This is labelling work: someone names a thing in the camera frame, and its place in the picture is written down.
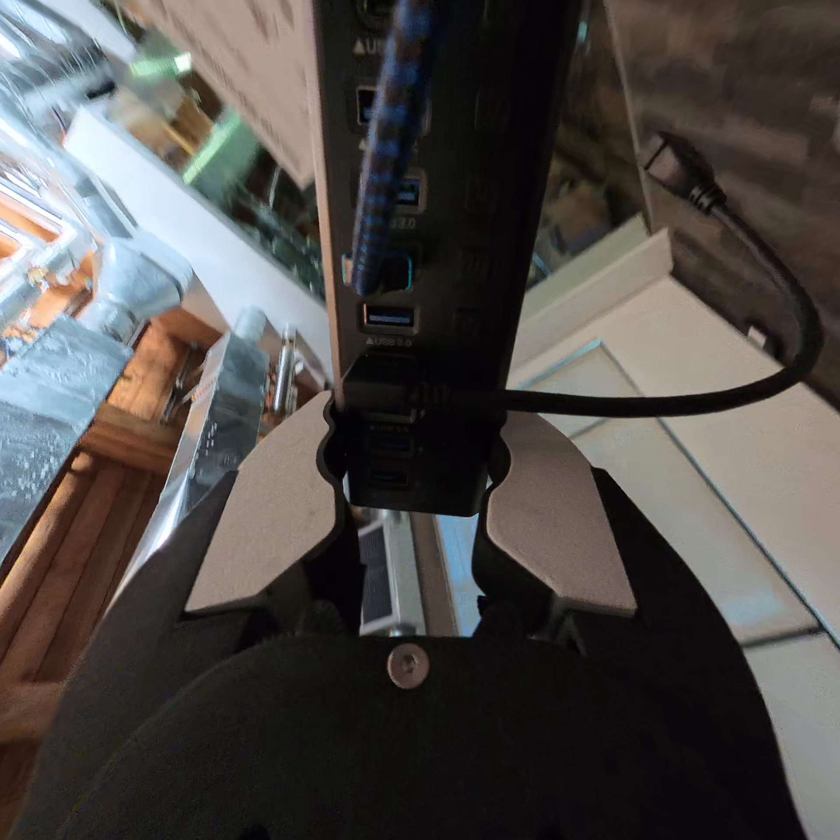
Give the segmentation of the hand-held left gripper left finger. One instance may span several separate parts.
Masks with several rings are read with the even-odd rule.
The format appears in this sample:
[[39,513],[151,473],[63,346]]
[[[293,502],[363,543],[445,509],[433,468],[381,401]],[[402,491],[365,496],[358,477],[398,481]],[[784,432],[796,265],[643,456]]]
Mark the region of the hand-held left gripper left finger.
[[196,557],[184,617],[265,610],[292,631],[324,603],[361,630],[363,564],[324,391],[280,423],[184,519]]

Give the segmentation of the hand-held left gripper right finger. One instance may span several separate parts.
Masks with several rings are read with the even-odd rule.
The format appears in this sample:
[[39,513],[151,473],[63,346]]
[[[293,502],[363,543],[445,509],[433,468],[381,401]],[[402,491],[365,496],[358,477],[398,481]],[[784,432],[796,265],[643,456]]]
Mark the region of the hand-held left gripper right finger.
[[471,570],[480,613],[551,636],[570,612],[633,618],[637,600],[590,462],[537,414],[509,413],[490,459]]

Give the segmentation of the long black multiport USB hub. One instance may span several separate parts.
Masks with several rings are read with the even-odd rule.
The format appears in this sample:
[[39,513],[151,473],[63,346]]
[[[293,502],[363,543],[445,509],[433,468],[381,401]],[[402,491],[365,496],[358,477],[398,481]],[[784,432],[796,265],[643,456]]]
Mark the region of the long black multiport USB hub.
[[469,517],[581,2],[312,2],[333,414],[350,501]]

